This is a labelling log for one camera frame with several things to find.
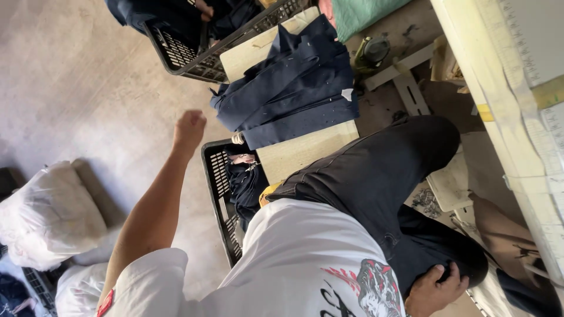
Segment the black pants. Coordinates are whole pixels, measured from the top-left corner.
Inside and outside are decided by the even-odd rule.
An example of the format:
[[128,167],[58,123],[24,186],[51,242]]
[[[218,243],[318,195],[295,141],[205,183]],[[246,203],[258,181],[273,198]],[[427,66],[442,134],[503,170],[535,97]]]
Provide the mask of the black pants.
[[404,118],[295,172],[268,200],[323,202],[358,220],[381,246],[402,295],[432,266],[455,261],[470,286],[482,282],[487,260],[474,240],[403,202],[431,172],[445,167],[460,142],[445,118]]

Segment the fist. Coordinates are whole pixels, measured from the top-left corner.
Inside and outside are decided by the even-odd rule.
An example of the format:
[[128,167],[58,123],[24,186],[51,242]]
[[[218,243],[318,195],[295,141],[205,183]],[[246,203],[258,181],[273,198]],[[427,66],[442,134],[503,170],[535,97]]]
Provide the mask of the fist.
[[204,136],[207,119],[202,110],[187,110],[174,126],[173,149],[193,154]]
[[451,273],[446,281],[437,283],[443,276],[442,265],[433,266],[424,276],[413,284],[406,299],[406,312],[413,317],[429,317],[457,300],[468,288],[468,276],[460,278],[456,263],[450,263]]

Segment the shirt sleeve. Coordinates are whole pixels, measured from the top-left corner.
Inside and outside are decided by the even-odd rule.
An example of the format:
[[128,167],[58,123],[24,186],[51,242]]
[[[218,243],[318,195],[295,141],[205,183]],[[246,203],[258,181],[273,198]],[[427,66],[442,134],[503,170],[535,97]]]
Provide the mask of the shirt sleeve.
[[111,305],[102,317],[176,317],[185,302],[182,288],[188,255],[169,248],[151,252],[129,264],[113,288]]

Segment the white plastic bag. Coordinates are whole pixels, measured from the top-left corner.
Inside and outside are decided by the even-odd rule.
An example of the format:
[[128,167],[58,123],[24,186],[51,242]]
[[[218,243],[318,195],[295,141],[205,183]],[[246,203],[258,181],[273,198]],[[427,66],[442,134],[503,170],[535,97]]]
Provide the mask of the white plastic bag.
[[57,285],[57,314],[60,317],[95,316],[107,270],[108,263],[77,265],[66,270]]
[[45,271],[96,248],[106,225],[70,162],[42,169],[0,203],[0,243],[12,262]]

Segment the green fabric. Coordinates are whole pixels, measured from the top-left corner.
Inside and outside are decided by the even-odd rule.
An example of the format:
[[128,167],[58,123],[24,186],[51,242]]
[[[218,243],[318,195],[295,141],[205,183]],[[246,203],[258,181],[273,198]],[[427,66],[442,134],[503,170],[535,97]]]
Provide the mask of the green fabric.
[[339,41],[374,24],[411,0],[331,0]]

